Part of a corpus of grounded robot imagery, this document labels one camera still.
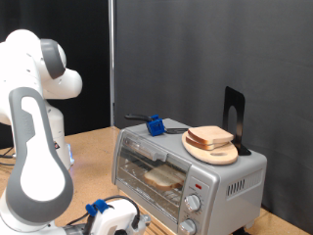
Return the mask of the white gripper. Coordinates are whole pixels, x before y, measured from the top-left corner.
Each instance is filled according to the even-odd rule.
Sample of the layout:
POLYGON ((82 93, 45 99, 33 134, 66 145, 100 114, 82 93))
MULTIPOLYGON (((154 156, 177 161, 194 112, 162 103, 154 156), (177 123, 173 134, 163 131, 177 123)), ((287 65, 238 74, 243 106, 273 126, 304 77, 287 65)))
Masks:
POLYGON ((108 209, 96 214, 92 235, 113 235, 116 230, 126 230, 137 215, 135 206, 125 199, 108 202, 108 205, 108 209))

